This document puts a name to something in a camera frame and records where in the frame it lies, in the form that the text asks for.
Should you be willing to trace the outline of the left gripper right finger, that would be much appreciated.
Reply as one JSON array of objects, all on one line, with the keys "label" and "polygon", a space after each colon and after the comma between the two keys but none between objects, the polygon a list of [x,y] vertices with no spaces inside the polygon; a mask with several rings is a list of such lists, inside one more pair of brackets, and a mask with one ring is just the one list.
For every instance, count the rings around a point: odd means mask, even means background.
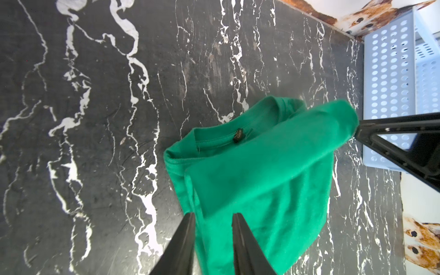
[{"label": "left gripper right finger", "polygon": [[236,275],[275,275],[241,213],[233,214],[234,271]]}]

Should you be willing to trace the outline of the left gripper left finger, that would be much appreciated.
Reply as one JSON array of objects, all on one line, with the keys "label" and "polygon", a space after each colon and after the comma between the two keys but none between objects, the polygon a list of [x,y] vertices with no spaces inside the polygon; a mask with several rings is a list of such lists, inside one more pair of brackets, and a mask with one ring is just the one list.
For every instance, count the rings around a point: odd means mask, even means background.
[{"label": "left gripper left finger", "polygon": [[195,248],[195,214],[187,213],[150,275],[191,275]]}]

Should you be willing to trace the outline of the light blue plastic basket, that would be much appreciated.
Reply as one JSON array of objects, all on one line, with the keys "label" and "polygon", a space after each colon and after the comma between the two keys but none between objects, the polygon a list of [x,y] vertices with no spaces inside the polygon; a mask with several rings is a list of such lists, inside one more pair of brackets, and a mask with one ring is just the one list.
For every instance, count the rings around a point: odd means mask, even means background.
[{"label": "light blue plastic basket", "polygon": [[440,47],[413,9],[364,38],[363,118],[440,110]]}]

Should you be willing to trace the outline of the green t-shirt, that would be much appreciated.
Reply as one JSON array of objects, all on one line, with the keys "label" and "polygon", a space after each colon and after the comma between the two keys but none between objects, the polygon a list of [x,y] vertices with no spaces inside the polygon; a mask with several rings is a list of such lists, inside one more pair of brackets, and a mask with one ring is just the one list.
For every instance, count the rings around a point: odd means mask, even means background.
[{"label": "green t-shirt", "polygon": [[327,220],[334,152],[359,124],[345,100],[313,108],[268,96],[234,120],[194,128],[166,149],[184,213],[194,213],[205,275],[232,275],[233,215],[244,216],[274,271],[287,272]]}]

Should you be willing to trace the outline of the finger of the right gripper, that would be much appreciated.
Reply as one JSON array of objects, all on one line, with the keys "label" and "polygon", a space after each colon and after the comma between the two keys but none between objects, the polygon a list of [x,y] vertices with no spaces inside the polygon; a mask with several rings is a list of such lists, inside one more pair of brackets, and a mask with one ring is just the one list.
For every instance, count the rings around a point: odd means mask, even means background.
[{"label": "finger of the right gripper", "polygon": [[364,146],[440,190],[440,114],[361,120],[355,138]]}]

